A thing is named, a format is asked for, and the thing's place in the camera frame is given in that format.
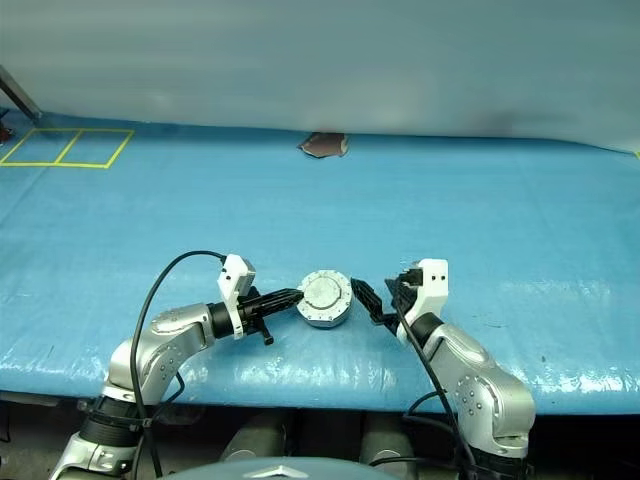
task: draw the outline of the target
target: white wall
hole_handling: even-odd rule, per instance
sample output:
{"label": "white wall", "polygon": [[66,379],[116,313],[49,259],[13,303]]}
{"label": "white wall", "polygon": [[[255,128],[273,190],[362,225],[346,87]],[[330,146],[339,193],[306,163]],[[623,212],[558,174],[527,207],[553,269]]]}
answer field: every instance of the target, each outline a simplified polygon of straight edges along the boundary
{"label": "white wall", "polygon": [[635,0],[0,0],[43,110],[640,150]]}

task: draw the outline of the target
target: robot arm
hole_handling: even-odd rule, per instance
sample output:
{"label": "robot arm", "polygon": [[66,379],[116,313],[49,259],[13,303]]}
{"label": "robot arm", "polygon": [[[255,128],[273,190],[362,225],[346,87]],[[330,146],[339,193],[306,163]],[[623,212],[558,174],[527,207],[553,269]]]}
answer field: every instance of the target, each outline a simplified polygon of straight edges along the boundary
{"label": "robot arm", "polygon": [[[446,260],[425,259],[386,283],[394,308],[404,315],[453,399],[460,434],[474,452],[478,467],[521,478],[535,419],[533,397],[476,340],[440,320],[449,294],[448,278]],[[407,332],[398,315],[383,314],[381,300],[366,283],[353,279],[352,285],[374,322],[386,325],[406,345]]]}
{"label": "robot arm", "polygon": [[[302,292],[283,289],[260,295],[251,286],[255,271],[238,255],[228,255],[218,278],[223,302],[199,303],[163,312],[140,336],[136,355],[140,390],[145,405],[157,405],[180,366],[217,338],[239,339],[260,332],[264,343],[273,337],[264,317],[295,305]],[[81,430],[71,436],[51,480],[121,476],[131,463],[143,426],[135,404],[130,373],[132,340],[124,341],[111,357],[101,396],[89,409]]]}

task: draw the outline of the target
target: round metal container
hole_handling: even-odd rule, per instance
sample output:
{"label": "round metal container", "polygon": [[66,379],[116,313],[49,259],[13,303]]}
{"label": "round metal container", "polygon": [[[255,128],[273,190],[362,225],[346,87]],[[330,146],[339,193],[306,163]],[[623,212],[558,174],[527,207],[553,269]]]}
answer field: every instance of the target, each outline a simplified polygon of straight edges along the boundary
{"label": "round metal container", "polygon": [[314,327],[330,328],[347,318],[351,307],[351,283],[335,270],[318,270],[302,279],[298,290],[304,298],[298,311]]}

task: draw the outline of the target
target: blue table surface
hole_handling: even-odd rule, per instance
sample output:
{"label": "blue table surface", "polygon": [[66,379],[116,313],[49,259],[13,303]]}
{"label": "blue table surface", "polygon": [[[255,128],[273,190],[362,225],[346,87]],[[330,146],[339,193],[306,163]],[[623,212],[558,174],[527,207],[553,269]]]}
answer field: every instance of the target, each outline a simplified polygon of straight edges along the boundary
{"label": "blue table surface", "polygon": [[[4,121],[15,141],[30,128],[15,112]],[[296,148],[303,133],[48,121],[135,135],[109,169],[0,167],[2,390],[98,394],[155,276],[204,248],[249,259],[263,292],[330,268],[368,280],[385,301],[385,277],[446,258],[443,318],[522,379],[539,413],[640,413],[633,155],[353,135],[346,156],[316,160]],[[113,138],[83,142],[74,154],[102,161]],[[16,155],[55,158],[59,148],[34,135]],[[150,313],[218,301],[218,270],[206,258],[185,262]],[[182,401],[400,410],[431,389],[415,355],[360,305],[332,330],[295,311],[267,321],[274,345],[227,338],[186,363]]]}

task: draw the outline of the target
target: cable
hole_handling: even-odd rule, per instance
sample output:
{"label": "cable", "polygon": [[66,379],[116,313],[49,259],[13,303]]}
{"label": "cable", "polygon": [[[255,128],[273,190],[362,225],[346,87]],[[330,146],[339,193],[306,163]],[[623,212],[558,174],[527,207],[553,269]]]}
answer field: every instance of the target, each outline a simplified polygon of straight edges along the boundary
{"label": "cable", "polygon": [[154,420],[156,418],[158,418],[160,415],[162,415],[162,412],[164,412],[164,410],[169,406],[169,404],[172,403],[176,398],[178,398],[182,394],[182,392],[184,392],[184,380],[182,379],[182,375],[180,375],[180,372],[176,372],[176,379],[178,380],[178,383],[180,384],[180,387],[178,388],[178,391],[176,393],[174,393],[173,395],[171,395],[169,398],[167,398],[164,402],[162,402],[160,404],[158,409],[153,414],[153,417],[151,417]]}
{"label": "cable", "polygon": [[138,480],[138,468],[140,467],[140,456],[142,453],[143,445],[144,445],[144,435],[140,436],[140,440],[138,440],[138,447],[136,448],[136,452],[133,454],[130,480]]}
{"label": "cable", "polygon": [[386,457],[379,458],[369,463],[370,467],[377,467],[378,465],[384,465],[387,463],[419,463],[421,465],[428,465],[430,467],[453,469],[454,465],[434,458],[426,457]]}
{"label": "cable", "polygon": [[434,420],[432,418],[425,418],[425,417],[419,417],[417,415],[413,415],[415,413],[416,409],[423,402],[425,402],[426,400],[429,400],[430,398],[437,397],[437,396],[438,396],[438,392],[429,392],[426,395],[423,395],[418,400],[413,402],[413,405],[411,405],[409,407],[409,409],[405,412],[405,414],[402,415],[402,419],[407,421],[407,422],[412,422],[412,423],[417,423],[417,424],[424,425],[424,426],[438,428],[438,429],[448,433],[449,435],[452,435],[452,436],[455,437],[454,432],[453,432],[453,428],[451,427],[451,425],[448,425],[445,422],[442,422],[440,420]]}
{"label": "cable", "polygon": [[438,392],[429,392],[426,395],[421,396],[418,400],[413,402],[413,405],[409,407],[409,410],[407,410],[407,413],[405,415],[413,415],[413,412],[415,412],[420,405],[422,405],[424,402],[426,402],[430,398],[437,397],[437,396],[438,396]]}
{"label": "cable", "polygon": [[[131,355],[129,356],[129,371],[131,374],[131,381],[133,383],[133,395],[136,401],[136,407],[138,409],[138,416],[141,420],[145,420],[147,418],[147,410],[144,406],[144,402],[142,399],[142,391],[140,389],[140,378],[138,377],[138,368],[137,368],[137,353],[138,353],[138,344],[140,343],[140,335],[142,334],[142,327],[144,326],[144,321],[147,316],[147,312],[149,311],[149,306],[151,305],[151,301],[153,300],[154,295],[158,291],[158,288],[162,284],[162,281],[169,274],[169,272],[175,267],[178,263],[188,257],[193,257],[196,255],[208,255],[212,257],[216,257],[223,264],[226,260],[226,256],[221,255],[216,252],[212,252],[209,250],[193,250],[190,252],[183,253],[182,255],[174,258],[169,265],[167,265],[156,281],[151,286],[149,293],[147,293],[147,298],[145,298],[144,303],[142,304],[142,309],[140,310],[140,315],[138,316],[138,323],[136,324],[136,329],[133,334],[133,340],[131,341]],[[149,453],[151,454],[151,460],[153,461],[153,469],[155,471],[156,478],[162,476],[162,467],[160,465],[160,458],[158,457],[158,449],[156,447],[153,433],[151,431],[151,425],[143,426],[143,435],[147,445],[149,446]]]}
{"label": "cable", "polygon": [[[452,431],[453,431],[453,437],[455,439],[455,443],[459,447],[463,448],[469,463],[471,465],[475,465],[476,461],[475,461],[475,458],[473,457],[473,453],[471,452],[471,448],[469,448],[469,445],[467,444],[467,442],[465,442],[464,439],[462,438],[462,435],[460,435],[460,430],[458,429],[458,422],[456,421],[456,417],[453,414],[453,410],[451,409],[451,405],[449,404],[449,400],[447,399],[447,395],[446,395],[444,389],[442,388],[442,385],[440,384],[440,380],[438,380],[438,376],[436,375],[436,372],[434,372],[433,368],[431,368],[431,364],[429,363],[429,359],[427,359],[426,355],[422,351],[422,348],[420,347],[420,343],[418,342],[418,339],[416,338],[416,336],[414,335],[413,331],[411,330],[411,327],[409,326],[409,323],[407,322],[407,319],[404,317],[404,313],[402,312],[401,309],[398,309],[397,312],[398,312],[398,318],[400,319],[400,323],[402,323],[402,326],[403,326],[403,328],[405,329],[405,331],[407,333],[407,337],[409,338],[409,341],[411,342],[411,345],[413,345],[414,350],[418,354],[418,358],[420,358],[420,361],[422,362],[422,365],[424,366],[425,370],[427,371],[427,374],[429,375],[429,378],[431,379],[431,383],[433,383],[433,387],[435,388],[435,393],[440,398],[440,402],[442,403],[442,406],[444,407],[444,411],[447,414],[447,417],[449,419],[449,423],[451,424],[451,428],[452,428]],[[417,405],[415,406],[415,408],[417,408],[418,405],[420,405],[421,402],[418,401],[416,403],[417,403]]]}

